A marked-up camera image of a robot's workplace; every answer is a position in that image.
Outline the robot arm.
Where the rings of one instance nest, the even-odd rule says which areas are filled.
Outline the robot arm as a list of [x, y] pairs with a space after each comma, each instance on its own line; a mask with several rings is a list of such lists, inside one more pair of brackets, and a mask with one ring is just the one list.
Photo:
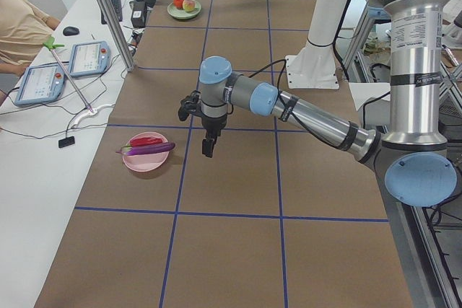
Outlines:
[[457, 171], [446, 157], [446, 138], [438, 131], [442, 12], [448, 2], [370, 0], [391, 17], [386, 134], [365, 130], [271, 84], [236, 73], [219, 56], [202, 62], [199, 89], [181, 101], [178, 117], [201, 119], [206, 131], [202, 152], [211, 157], [229, 107], [273, 115], [352, 154], [400, 202], [421, 207], [438, 204], [452, 195], [458, 182]]

